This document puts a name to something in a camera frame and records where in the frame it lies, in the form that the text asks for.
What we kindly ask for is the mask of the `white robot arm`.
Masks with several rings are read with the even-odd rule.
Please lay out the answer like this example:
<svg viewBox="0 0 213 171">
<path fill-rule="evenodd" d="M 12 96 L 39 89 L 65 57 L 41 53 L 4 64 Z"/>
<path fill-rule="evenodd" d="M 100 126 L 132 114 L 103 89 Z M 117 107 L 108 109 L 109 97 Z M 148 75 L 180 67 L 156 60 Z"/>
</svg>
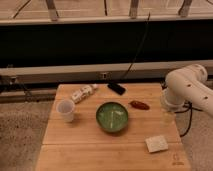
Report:
<svg viewBox="0 0 213 171">
<path fill-rule="evenodd" d="M 161 95 L 162 106 L 175 112 L 189 101 L 213 117 L 213 90 L 205 85 L 207 77 L 206 68 L 199 64 L 169 72 Z"/>
</svg>

